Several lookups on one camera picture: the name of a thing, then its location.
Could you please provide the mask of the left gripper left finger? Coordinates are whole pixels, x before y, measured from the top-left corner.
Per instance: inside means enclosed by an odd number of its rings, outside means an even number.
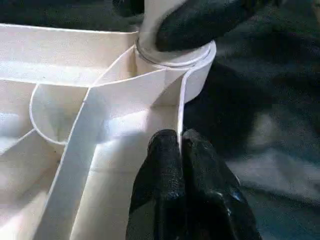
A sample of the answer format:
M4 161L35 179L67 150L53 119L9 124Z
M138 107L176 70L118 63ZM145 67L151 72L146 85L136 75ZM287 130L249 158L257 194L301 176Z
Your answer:
M186 191L177 133L156 132L132 189L127 240L184 240Z

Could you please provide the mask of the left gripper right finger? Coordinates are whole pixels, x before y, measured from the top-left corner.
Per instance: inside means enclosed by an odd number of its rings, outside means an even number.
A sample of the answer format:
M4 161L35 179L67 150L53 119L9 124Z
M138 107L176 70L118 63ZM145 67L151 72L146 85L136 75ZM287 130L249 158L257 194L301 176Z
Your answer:
M256 219L240 183L200 133L182 135L190 240L260 240Z

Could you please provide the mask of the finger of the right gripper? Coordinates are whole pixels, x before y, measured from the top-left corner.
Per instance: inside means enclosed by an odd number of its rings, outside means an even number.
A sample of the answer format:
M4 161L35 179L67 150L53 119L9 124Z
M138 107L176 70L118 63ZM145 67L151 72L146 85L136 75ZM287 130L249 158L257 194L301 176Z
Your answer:
M192 50L247 21L269 0L187 0L168 14L155 34L160 52Z
M144 0L112 0L112 6L117 14L122 17L133 17L145 11Z

